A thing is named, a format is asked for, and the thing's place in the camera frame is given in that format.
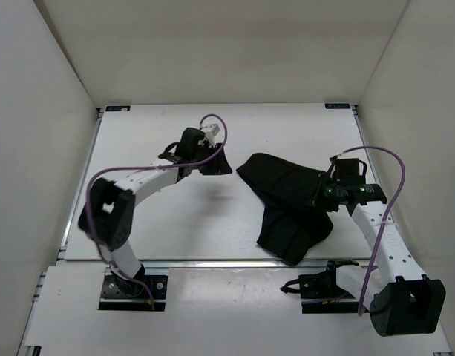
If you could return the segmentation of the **black pleated skirt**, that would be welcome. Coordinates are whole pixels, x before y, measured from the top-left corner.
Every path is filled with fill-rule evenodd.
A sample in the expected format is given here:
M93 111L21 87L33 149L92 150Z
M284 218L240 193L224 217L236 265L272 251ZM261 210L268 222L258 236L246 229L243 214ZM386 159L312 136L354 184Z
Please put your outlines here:
M313 207L323 171L256 153L237 173L264 204L257 240L263 250L296 266L313 246L328 238L333 223L326 211Z

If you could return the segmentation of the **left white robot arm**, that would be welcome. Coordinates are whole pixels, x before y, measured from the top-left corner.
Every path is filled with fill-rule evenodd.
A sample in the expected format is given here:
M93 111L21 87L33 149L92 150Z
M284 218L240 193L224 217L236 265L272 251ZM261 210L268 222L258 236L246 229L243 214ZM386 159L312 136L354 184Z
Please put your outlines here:
M120 180L97 174L89 183L78 226L108 264L118 289L130 298L152 298L145 268L130 246L135 208L151 195L175 185L192 171L202 175L226 175L224 143L216 140L217 124L187 128L146 168L132 168Z

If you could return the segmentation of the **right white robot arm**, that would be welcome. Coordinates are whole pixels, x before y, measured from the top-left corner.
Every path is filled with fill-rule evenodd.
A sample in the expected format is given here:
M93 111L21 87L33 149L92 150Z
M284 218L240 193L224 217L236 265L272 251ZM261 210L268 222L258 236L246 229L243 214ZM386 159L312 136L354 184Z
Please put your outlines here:
M443 283L429 278L412 257L382 188L366 181L367 164L336 156L330 161L314 206L328 212L347 208L371 249L372 266L338 267L323 277L323 290L331 297L347 291L357 298L382 337L434 333L445 301Z

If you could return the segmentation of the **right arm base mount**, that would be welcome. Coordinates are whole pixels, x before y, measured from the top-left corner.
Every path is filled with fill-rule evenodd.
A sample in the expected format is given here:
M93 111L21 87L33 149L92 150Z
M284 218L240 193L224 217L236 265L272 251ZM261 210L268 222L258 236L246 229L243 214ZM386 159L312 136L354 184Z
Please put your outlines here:
M354 296L341 289L335 281L336 270L343 266L359 266L359 263L355 260L329 260L324 271L299 274L280 290L285 294L300 295L303 314L356 314L358 303Z

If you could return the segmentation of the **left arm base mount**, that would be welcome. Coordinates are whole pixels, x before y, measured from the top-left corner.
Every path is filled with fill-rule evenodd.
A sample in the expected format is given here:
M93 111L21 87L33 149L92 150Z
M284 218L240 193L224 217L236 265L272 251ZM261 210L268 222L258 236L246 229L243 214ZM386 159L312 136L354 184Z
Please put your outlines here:
M168 287L168 275L145 273L144 284L124 281L107 271L99 295L98 309L102 311L164 312Z

